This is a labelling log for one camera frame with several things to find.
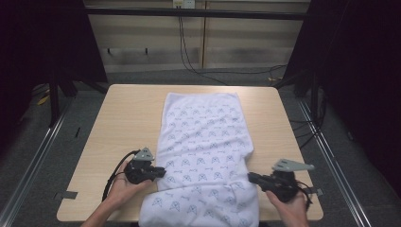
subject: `black wire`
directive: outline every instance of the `black wire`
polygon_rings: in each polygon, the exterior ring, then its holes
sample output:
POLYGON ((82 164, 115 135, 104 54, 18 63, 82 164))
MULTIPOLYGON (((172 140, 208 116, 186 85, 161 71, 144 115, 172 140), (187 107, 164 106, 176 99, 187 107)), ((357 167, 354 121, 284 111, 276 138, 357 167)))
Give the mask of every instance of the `black wire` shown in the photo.
POLYGON ((183 35, 183 18, 179 17, 178 20, 179 20, 179 24, 180 24, 180 52, 181 52, 181 60, 183 61, 183 66, 191 73, 195 73, 195 74, 197 74, 197 75, 199 75, 201 77, 212 79, 212 80, 214 80, 216 82, 219 82, 221 84, 224 84, 224 85, 228 86, 227 83, 225 83, 225 82, 223 82, 221 80, 214 79, 214 78, 211 78, 211 77, 206 77, 205 75, 203 75, 203 74, 201 74, 201 73, 199 73, 198 71, 195 70, 195 68, 191 64, 191 61, 189 60, 188 52, 186 51, 186 42, 185 42, 185 37, 183 35), (188 66, 185 64, 185 61, 183 60, 183 48, 184 48, 184 52, 185 52, 185 55, 186 55, 186 59, 187 59, 188 64, 189 64, 189 66, 191 68, 188 68, 188 66))
POLYGON ((287 66, 286 64, 282 64, 282 65, 274 65, 273 67, 271 67, 269 70, 265 70, 265 71, 260 71, 260 72, 236 72, 236 71, 208 71, 208 72, 199 72, 197 71, 191 64, 191 61, 189 60, 189 56, 188 56, 188 52, 186 49, 186 42, 185 42, 185 37, 183 34, 183 18, 179 17, 179 24, 180 24, 180 51, 181 51, 181 60, 183 62, 183 66, 191 73, 195 73, 201 77, 205 77, 208 79, 212 79, 214 81, 217 81, 219 83, 222 83, 224 85, 228 85, 227 83, 218 80, 218 79, 214 79, 211 77, 206 77, 205 74, 244 74, 244 75, 252 75, 252 74, 266 74, 269 73, 270 74, 270 86, 272 86, 272 81, 273 81, 273 76, 271 74, 272 71, 280 69, 282 67, 287 66), (184 53, 187 59, 187 62, 189 64, 189 67, 186 65, 184 59, 183 59, 183 49, 184 49, 184 53))
POLYGON ((128 158, 128 156, 130 156, 130 155, 132 155, 132 154, 134 154, 135 152, 138 152, 138 151, 139 150, 131 151, 126 156, 124 156, 123 159, 121 159, 120 163, 117 165, 117 167, 115 168, 114 172, 112 173, 112 176, 110 176, 109 180, 107 181, 106 186, 104 187, 103 197, 101 199, 102 201, 106 200, 107 195, 109 194, 110 186, 112 185, 115 176, 117 176, 118 174, 124 173, 124 172, 116 173, 118 171, 118 169, 121 167, 121 165, 124 163, 124 161, 128 158))
POLYGON ((298 126, 297 128, 292 129, 292 130, 293 130, 293 131, 297 131, 298 129, 301 129, 301 128, 303 128, 303 127, 306 126, 306 125, 307 125, 307 122, 303 123, 301 126, 298 126))
POLYGON ((294 122, 294 123, 310 123, 312 121, 308 121, 308 120, 289 120, 289 122, 294 122))
POLYGON ((307 133, 305 133, 305 134, 302 134, 302 135, 297 135, 297 136, 295 136, 295 138, 298 139, 298 138, 301 138, 301 137, 305 137, 305 136, 309 135, 310 133, 312 133, 312 131, 309 131, 309 132, 307 132, 307 133))
POLYGON ((306 184, 306 183, 302 183, 302 182, 298 182, 304 186, 307 187, 307 190, 309 191, 309 195, 308 193, 300 186, 298 186, 298 189, 300 189, 305 195, 306 195, 306 211, 309 209, 310 204, 313 204, 312 202, 312 189, 306 184))
POLYGON ((309 139, 306 140, 302 145, 300 145, 300 149, 302 149, 307 143, 309 143, 310 140, 313 139, 313 137, 317 134, 317 132, 313 133, 312 136, 309 137, 309 139))
POLYGON ((120 175, 121 173, 128 173, 128 172, 130 172, 130 171, 123 171, 123 172, 119 172, 119 173, 117 173, 117 174, 115 174, 115 177, 117 177, 117 175, 120 175))

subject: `metal rail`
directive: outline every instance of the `metal rail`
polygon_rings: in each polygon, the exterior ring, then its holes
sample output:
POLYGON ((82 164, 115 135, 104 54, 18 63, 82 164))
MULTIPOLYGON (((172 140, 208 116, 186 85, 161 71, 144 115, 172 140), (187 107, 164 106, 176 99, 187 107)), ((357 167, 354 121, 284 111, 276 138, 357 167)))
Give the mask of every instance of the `metal rail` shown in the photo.
POLYGON ((336 160, 336 156, 334 155, 333 151, 331 150, 330 146, 327 143, 327 140, 324 138, 324 135, 320 130, 316 128, 314 125, 310 115, 309 107, 307 106, 304 100, 299 102, 301 107, 301 111, 304 114, 304 117, 309 122, 309 127, 312 132, 315 134, 316 142, 318 143, 324 160, 327 162, 327 165, 333 174, 334 179, 338 187, 340 188, 340 192, 344 197, 352 215, 354 216, 355 221, 357 222, 357 226, 359 227, 372 227, 371 222, 369 221, 363 206, 361 205, 359 199, 357 198, 354 190, 352 189, 351 185, 348 183, 347 179, 344 176, 344 173, 341 170, 339 163, 336 160))
POLYGON ((54 126, 50 128, 41 145, 37 149, 35 156, 29 164, 23 178, 18 183, 11 197, 6 203, 5 208, 2 210, 0 214, 0 226, 1 227, 9 227, 12 222, 15 220, 17 213, 24 202, 24 199, 29 192, 30 187, 33 185, 36 176, 38 175, 41 166, 44 162, 45 157, 47 156, 48 151, 50 150, 51 145, 53 144, 54 139, 56 138, 59 130, 61 128, 62 122, 64 121, 65 115, 71 106, 73 98, 68 98, 65 108, 63 109, 61 116, 56 121, 54 126))
POLYGON ((158 8, 120 8, 95 7, 41 7, 34 8, 40 13, 78 13, 94 15, 130 15, 130 16, 179 16, 179 17, 213 17, 213 18, 242 18, 303 21, 308 18, 329 18, 327 15, 312 15, 301 12, 268 12, 268 11, 239 11, 215 9, 158 9, 158 8))

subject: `folded cloth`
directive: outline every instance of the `folded cloth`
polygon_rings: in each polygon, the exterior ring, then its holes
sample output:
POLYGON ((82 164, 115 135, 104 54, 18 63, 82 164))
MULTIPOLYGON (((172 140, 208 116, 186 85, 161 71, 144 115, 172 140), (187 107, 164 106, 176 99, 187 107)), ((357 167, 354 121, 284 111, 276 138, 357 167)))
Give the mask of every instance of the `folded cloth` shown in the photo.
POLYGON ((257 226, 253 151, 236 94, 167 95, 156 153, 166 174, 145 197, 139 225, 257 226))

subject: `black curtain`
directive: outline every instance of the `black curtain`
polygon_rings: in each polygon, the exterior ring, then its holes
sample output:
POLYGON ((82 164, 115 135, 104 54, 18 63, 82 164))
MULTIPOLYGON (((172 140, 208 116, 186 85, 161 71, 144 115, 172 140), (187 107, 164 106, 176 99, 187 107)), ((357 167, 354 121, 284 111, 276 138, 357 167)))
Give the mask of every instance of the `black curtain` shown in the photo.
POLYGON ((0 7, 0 142, 25 112, 31 91, 57 75, 60 87, 72 80, 107 81, 87 15, 39 13, 39 7, 83 8, 80 0, 3 0, 0 7))
MULTIPOLYGON (((401 197, 401 5, 385 0, 342 5, 345 13, 327 27, 304 23, 286 75, 304 68, 316 72, 329 103, 401 197), (317 39, 322 41, 314 47, 317 39)), ((296 87, 304 92, 310 84, 299 78, 296 87)))

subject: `wooden table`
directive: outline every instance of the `wooden table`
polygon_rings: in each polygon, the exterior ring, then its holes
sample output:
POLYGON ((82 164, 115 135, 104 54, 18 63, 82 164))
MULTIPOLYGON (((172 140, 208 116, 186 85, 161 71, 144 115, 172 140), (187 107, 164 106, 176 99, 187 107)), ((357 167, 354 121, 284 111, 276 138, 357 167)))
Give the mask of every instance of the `wooden table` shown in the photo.
MULTIPOLYGON (((64 199, 57 214, 60 221, 84 221, 101 202, 107 180, 119 161, 130 151, 143 147, 155 155, 166 95, 237 93, 253 140, 254 151, 247 166, 252 172, 270 175, 281 158, 303 162, 283 103, 274 88, 235 86, 122 85, 110 87, 92 132, 79 159, 67 191, 78 192, 74 200, 64 199)), ((307 171, 296 178, 312 186, 307 171)), ((137 221, 144 196, 137 194, 109 220, 137 221)), ((260 220, 280 219, 258 187, 260 220)), ((316 195, 308 211, 310 220, 321 219, 323 210, 316 195)))

